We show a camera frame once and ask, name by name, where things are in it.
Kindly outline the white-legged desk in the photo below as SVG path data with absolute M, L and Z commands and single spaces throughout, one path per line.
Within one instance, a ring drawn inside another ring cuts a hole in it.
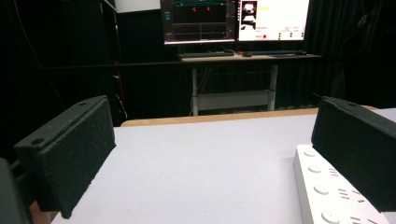
M 191 67 L 191 114 L 198 116 L 200 111 L 228 109 L 236 107 L 250 107 L 264 105 L 268 111 L 275 110 L 276 104 L 276 84 L 278 67 L 282 63 L 312 63 L 320 59 L 314 54 L 293 55 L 253 55 L 244 57 L 242 55 L 221 56 L 221 57 L 195 57 L 182 58 L 181 62 Z M 198 67 L 214 67 L 231 63 L 237 64 L 269 64 L 270 80 L 267 89 L 258 91 L 231 91 L 221 93 L 200 93 L 198 88 Z

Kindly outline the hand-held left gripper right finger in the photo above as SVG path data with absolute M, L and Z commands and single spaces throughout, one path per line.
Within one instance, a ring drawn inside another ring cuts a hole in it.
M 323 96 L 311 142 L 377 211 L 396 212 L 396 122 Z

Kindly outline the black curtain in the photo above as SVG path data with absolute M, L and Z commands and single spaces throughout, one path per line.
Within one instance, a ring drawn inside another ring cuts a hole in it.
M 333 66 L 331 95 L 396 107 L 396 0 L 311 0 L 307 49 Z

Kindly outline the computer monitor with white window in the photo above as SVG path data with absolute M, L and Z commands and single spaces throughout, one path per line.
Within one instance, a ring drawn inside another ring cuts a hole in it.
M 237 40 L 303 41 L 310 0 L 240 0 Z

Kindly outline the computer monitor with dark window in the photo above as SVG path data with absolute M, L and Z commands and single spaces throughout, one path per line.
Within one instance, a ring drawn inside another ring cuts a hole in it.
M 235 41 L 235 0 L 160 0 L 165 45 Z

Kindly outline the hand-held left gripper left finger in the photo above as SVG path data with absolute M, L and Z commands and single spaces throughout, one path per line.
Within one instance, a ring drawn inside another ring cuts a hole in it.
M 106 96 L 72 105 L 14 146 L 24 171 L 17 178 L 22 199 L 70 218 L 115 146 Z

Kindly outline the black keyboard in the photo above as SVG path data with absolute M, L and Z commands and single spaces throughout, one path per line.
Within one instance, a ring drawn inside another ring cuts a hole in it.
M 233 52 L 196 52 L 196 53 L 180 53 L 177 57 L 180 60 L 183 59 L 190 59 L 190 58 L 205 58 L 205 57 L 227 57 L 227 56 L 234 56 Z

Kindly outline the white power strip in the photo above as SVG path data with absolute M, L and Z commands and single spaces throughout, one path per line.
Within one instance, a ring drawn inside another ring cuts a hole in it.
M 304 224 L 389 224 L 312 146 L 296 147 L 293 167 Z

